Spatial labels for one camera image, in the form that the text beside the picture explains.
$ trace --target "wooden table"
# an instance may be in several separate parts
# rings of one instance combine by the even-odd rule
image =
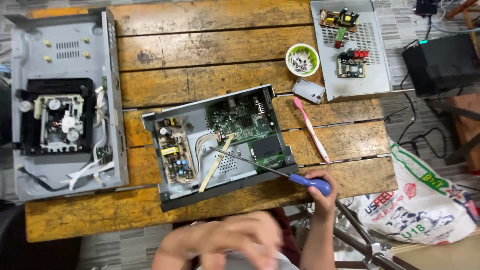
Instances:
[[[296,77],[285,53],[296,43],[315,48],[310,4],[305,0],[229,0],[110,7],[117,20],[121,91],[130,186],[161,182],[152,138],[141,114],[160,108],[272,84],[290,93]],[[30,18],[86,13],[41,10]],[[322,82],[321,71],[309,77]],[[292,96],[274,98],[287,145],[299,165],[322,158],[304,128]],[[340,182],[340,197],[397,189],[379,100],[303,106]],[[310,202],[303,186],[276,179],[189,207],[163,213],[156,188],[52,199],[26,204],[29,242],[128,230]]]

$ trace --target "yellow transformer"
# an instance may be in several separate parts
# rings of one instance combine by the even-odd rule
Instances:
[[[179,148],[178,147],[170,147],[170,148],[167,148],[167,149],[163,149],[162,150],[162,156],[166,156],[166,155],[171,155],[171,154],[176,154],[179,152]]]

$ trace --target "plastic sack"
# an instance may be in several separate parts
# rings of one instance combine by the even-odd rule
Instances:
[[[359,221],[392,239],[419,244],[453,243],[472,233],[478,213],[467,192],[391,140],[390,146],[398,190],[346,199]]]

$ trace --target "small bowl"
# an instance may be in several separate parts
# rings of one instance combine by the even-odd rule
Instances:
[[[318,70],[319,56],[315,49],[307,44],[296,44],[290,47],[285,56],[288,69],[299,77],[308,77]]]

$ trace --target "screwdriver shaft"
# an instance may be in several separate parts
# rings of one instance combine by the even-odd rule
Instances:
[[[262,168],[262,169],[265,169],[265,170],[268,170],[268,171],[274,172],[274,173],[276,173],[276,174],[278,174],[278,175],[285,176],[285,177],[290,177],[288,174],[285,174],[285,173],[282,173],[282,172],[279,172],[279,171],[276,171],[276,170],[270,169],[270,168],[268,168],[268,167],[265,167],[265,166],[259,165],[259,164],[255,163],[255,162],[253,162],[253,161],[250,161],[250,160],[247,160],[247,159],[241,158],[241,157],[239,157],[239,156],[236,156],[236,155],[233,155],[233,154],[230,154],[230,153],[224,152],[224,151],[222,151],[222,150],[220,150],[220,149],[218,149],[218,148],[215,148],[215,147],[212,147],[212,146],[210,146],[210,148],[211,148],[211,149],[213,149],[213,150],[215,150],[215,151],[217,151],[217,152],[220,152],[220,153],[222,153],[222,154],[225,154],[225,155],[228,155],[228,156],[234,157],[234,158],[236,158],[236,159],[239,159],[239,160],[241,160],[241,161],[244,161],[244,162],[246,162],[246,163],[250,163],[251,165],[255,165],[255,166],[258,166],[258,167],[260,167],[260,168]]]

